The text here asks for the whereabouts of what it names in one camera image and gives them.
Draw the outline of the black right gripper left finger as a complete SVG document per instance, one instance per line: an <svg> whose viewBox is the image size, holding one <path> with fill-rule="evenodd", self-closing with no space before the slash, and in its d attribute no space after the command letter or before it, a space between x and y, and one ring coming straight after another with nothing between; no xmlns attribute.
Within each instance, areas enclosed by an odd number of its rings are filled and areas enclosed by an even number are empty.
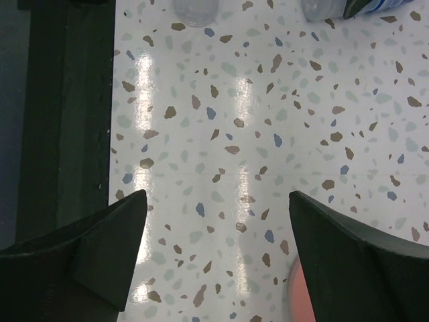
<svg viewBox="0 0 429 322"><path fill-rule="evenodd" d="M1 320L116 321L127 304L146 215L140 190L1 250Z"/></svg>

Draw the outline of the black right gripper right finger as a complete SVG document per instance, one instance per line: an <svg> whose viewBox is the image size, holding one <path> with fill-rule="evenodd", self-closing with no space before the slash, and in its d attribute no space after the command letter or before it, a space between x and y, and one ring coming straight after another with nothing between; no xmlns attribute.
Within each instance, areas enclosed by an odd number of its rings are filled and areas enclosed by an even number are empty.
<svg viewBox="0 0 429 322"><path fill-rule="evenodd" d="M428 246L300 191L289 194L289 214L317 321L428 320Z"/></svg>

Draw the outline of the blue label water bottle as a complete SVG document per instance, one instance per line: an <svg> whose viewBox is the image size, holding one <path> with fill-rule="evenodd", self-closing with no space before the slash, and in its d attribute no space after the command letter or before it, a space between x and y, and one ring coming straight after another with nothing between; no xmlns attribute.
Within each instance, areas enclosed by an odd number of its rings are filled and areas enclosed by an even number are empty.
<svg viewBox="0 0 429 322"><path fill-rule="evenodd" d="M172 0L176 17L195 28L211 24L219 12L219 0Z"/></svg>
<svg viewBox="0 0 429 322"><path fill-rule="evenodd" d="M341 17L345 20L364 13L386 11L413 0L301 0L304 17L321 21Z"/></svg>

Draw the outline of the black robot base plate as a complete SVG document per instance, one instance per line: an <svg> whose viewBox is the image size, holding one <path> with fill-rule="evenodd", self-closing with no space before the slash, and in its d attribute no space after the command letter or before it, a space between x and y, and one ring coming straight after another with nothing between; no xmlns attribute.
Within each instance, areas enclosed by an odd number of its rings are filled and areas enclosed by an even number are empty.
<svg viewBox="0 0 429 322"><path fill-rule="evenodd" d="M114 1L1 2L1 247L108 204Z"/></svg>

